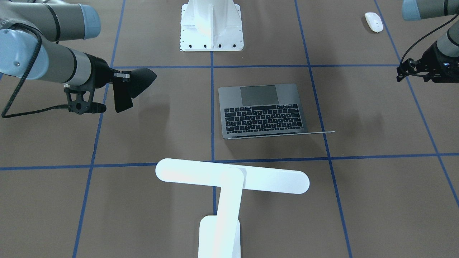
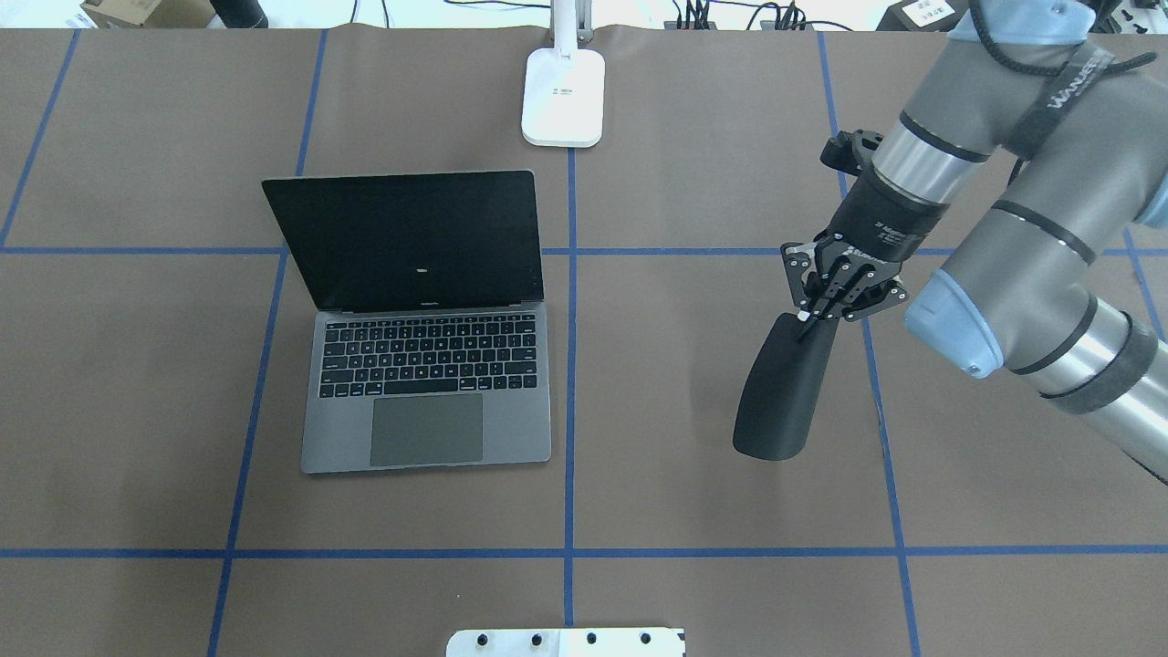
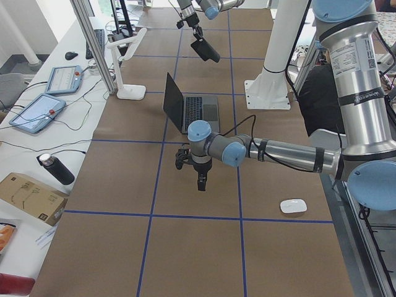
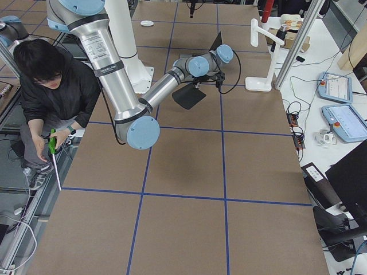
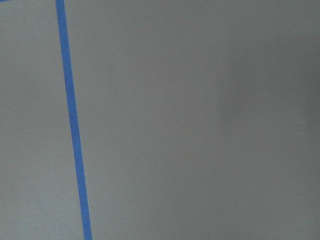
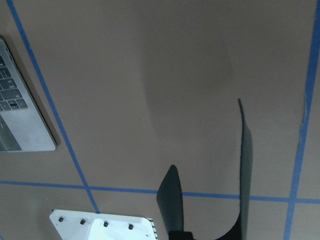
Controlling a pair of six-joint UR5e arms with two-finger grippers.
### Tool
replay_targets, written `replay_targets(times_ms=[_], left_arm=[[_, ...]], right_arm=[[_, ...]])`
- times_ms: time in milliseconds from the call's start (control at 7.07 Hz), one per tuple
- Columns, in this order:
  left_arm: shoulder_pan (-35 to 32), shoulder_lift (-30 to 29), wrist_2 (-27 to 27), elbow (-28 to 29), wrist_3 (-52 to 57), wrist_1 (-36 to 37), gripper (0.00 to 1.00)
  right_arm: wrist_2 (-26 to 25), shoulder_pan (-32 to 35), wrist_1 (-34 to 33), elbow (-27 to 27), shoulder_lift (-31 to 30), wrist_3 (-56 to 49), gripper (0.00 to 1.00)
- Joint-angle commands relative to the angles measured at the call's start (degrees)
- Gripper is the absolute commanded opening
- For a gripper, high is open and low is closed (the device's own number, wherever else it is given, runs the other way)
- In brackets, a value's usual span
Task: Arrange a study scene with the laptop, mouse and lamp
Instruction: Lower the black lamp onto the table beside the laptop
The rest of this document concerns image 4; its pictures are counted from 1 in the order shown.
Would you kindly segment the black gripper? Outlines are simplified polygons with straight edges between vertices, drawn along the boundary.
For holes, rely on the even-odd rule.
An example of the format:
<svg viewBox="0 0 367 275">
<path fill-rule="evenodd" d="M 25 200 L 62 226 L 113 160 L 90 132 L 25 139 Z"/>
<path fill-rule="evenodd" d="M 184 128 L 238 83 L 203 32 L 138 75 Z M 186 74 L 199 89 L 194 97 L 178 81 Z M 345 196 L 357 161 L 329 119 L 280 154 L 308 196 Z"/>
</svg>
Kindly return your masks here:
<svg viewBox="0 0 367 275">
<path fill-rule="evenodd" d="M 209 76 L 205 75 L 201 77 L 194 77 L 192 83 L 195 86 L 195 88 L 198 89 L 200 87 L 200 83 L 207 83 L 208 81 L 209 81 Z"/>
</svg>

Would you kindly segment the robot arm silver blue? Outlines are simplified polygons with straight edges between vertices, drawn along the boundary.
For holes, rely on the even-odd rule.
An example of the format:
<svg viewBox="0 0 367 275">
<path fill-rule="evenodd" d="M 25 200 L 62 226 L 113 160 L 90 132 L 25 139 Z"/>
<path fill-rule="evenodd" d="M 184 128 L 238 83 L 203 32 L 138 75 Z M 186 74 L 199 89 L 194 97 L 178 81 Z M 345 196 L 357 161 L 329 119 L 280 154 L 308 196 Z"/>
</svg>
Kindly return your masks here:
<svg viewBox="0 0 367 275">
<path fill-rule="evenodd" d="M 29 38 L 22 21 L 15 15 L 1 17 L 1 43 L 6 48 Z"/>
<path fill-rule="evenodd" d="M 234 52 L 220 45 L 201 56 L 180 58 L 154 85 L 137 56 L 127 1 L 47 1 L 48 25 L 77 36 L 115 108 L 120 140 L 145 150 L 158 140 L 160 127 L 153 109 L 189 76 L 201 77 L 228 64 Z"/>
</svg>

